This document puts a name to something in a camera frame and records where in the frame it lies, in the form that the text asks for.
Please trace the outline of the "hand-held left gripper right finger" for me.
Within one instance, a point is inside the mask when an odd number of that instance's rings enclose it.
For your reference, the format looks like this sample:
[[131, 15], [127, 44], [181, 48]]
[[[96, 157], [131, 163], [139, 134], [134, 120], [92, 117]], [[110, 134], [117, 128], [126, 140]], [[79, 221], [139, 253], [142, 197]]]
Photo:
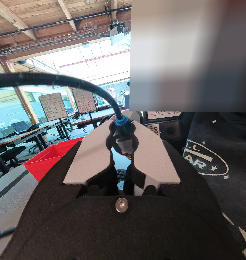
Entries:
[[156, 192], [161, 185], [180, 184], [181, 180], [159, 136], [137, 121], [132, 121], [131, 180], [133, 195], [140, 196], [147, 186]]

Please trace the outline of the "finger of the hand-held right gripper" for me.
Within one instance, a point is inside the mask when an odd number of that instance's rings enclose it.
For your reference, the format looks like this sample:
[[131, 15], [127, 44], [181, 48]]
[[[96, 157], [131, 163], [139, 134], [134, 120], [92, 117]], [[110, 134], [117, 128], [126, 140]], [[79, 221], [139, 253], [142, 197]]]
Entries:
[[122, 110], [121, 112], [124, 116], [127, 116], [131, 121], [137, 121], [139, 123], [141, 122], [141, 112], [132, 112], [130, 110]]

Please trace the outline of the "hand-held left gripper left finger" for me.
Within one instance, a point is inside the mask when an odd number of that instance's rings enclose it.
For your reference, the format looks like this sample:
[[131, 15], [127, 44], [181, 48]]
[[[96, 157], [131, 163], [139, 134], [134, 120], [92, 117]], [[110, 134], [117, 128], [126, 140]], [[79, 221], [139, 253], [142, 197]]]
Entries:
[[114, 181], [115, 167], [111, 152], [113, 124], [112, 120], [104, 122], [82, 140], [63, 184], [106, 186]]

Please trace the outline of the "red plastic bin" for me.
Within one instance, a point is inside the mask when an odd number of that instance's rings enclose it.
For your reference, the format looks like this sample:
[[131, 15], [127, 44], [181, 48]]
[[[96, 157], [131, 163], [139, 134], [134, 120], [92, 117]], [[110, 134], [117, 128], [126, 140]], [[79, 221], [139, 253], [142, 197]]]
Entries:
[[62, 156], [64, 156], [78, 141], [82, 141], [84, 137], [76, 138], [59, 142], [58, 144], [52, 144], [48, 148], [44, 149], [28, 161], [23, 163], [23, 166], [28, 170], [33, 177], [40, 181], [56, 164]]

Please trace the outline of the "long wooden office desk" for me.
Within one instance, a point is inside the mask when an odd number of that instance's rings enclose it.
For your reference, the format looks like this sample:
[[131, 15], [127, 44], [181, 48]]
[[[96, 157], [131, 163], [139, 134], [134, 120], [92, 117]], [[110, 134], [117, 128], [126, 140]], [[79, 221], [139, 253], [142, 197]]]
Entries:
[[[16, 147], [16, 145], [24, 143], [23, 141], [26, 139], [21, 139], [23, 136], [26, 136], [26, 135], [36, 132], [36, 131], [44, 132], [44, 128], [38, 128], [36, 130], [33, 130], [33, 131], [31, 131], [29, 133], [25, 133], [25, 134], [19, 134], [18, 132], [9, 134], [6, 137], [0, 138], [0, 147], [5, 146], [7, 148], [7, 150], [14, 148], [14, 147]], [[38, 149], [40, 151], [43, 151], [46, 148], [44, 148], [44, 146], [41, 145], [41, 143], [39, 142], [40, 138], [41, 138], [41, 136], [39, 138], [37, 138], [37, 145], [38, 145]]]
[[83, 116], [79, 115], [78, 119], [76, 119], [75, 121], [71, 121], [70, 126], [83, 130], [85, 134], [90, 133], [92, 130], [98, 127], [100, 121], [103, 118], [106, 118], [113, 114], [114, 114], [114, 110], [112, 108], [105, 109], [98, 112], [89, 112]]

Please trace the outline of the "black dimpled pad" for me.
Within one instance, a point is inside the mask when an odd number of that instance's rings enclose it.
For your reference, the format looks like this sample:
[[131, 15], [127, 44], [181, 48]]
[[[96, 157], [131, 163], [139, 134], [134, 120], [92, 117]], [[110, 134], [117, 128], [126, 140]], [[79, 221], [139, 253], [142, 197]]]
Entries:
[[126, 177], [125, 169], [117, 169], [116, 174], [117, 174], [118, 183], [125, 180], [125, 177]]

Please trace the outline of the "handwritten whiteboard on stand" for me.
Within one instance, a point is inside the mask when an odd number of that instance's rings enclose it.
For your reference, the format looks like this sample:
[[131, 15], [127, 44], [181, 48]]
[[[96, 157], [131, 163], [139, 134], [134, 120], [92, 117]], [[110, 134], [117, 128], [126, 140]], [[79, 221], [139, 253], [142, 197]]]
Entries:
[[59, 120], [66, 135], [70, 140], [67, 130], [63, 124], [62, 118], [67, 118], [68, 114], [60, 93], [52, 93], [39, 96], [39, 101], [44, 110], [47, 121]]
[[74, 89], [72, 89], [72, 94], [73, 94], [78, 112], [80, 114], [88, 113], [93, 127], [96, 128], [97, 124], [94, 123], [92, 115], [91, 115], [91, 112], [96, 110], [96, 103], [94, 101], [93, 93], [83, 90], [83, 89], [74, 88]]

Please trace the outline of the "person's black printed sweatshirt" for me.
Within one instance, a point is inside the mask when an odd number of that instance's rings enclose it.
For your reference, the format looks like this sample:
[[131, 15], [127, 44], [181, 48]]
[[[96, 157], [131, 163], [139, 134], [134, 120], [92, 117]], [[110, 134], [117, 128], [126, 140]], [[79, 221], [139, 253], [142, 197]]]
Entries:
[[182, 112], [183, 157], [206, 180], [246, 257], [246, 113]]

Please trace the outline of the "black office chair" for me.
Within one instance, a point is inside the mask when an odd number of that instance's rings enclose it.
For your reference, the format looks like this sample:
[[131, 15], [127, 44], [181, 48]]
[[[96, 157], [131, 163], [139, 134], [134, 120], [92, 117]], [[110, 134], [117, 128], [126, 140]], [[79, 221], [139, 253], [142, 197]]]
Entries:
[[8, 173], [12, 167], [18, 167], [27, 161], [27, 159], [19, 160], [17, 158], [25, 149], [25, 146], [14, 147], [9, 150], [7, 150], [5, 146], [0, 147], [0, 172], [2, 172], [3, 175]]
[[[16, 122], [16, 123], [11, 123], [11, 126], [15, 129], [16, 132], [18, 132], [19, 134], [25, 134], [25, 133], [29, 133], [33, 130], [36, 130], [40, 127], [40, 125], [43, 124], [43, 122], [39, 122], [39, 123], [35, 123], [31, 126], [28, 126], [27, 123], [25, 121], [19, 121], [19, 122]], [[23, 142], [24, 143], [29, 143], [29, 142], [35, 142], [36, 144], [34, 146], [32, 146], [28, 153], [31, 153], [31, 154], [34, 154], [34, 151], [36, 148], [38, 148], [38, 145], [37, 145], [37, 138], [39, 138], [41, 136], [41, 138], [39, 139], [39, 142], [41, 143], [41, 145], [44, 146], [44, 148], [47, 148], [48, 145], [47, 145], [47, 142], [44, 141], [44, 135], [43, 135], [43, 132], [41, 131], [36, 131], [36, 132], [33, 132], [33, 133], [30, 133], [26, 136], [23, 136], [21, 139], [26, 139], [24, 140]]]

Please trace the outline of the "white ceiling projector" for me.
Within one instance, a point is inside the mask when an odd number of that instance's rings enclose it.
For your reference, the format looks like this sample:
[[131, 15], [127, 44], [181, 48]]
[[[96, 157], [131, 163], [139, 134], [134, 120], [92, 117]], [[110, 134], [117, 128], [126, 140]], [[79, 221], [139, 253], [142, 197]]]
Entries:
[[113, 21], [113, 24], [109, 26], [109, 36], [111, 46], [122, 44], [126, 41], [129, 35], [129, 28], [125, 23], [118, 22], [118, 19]]

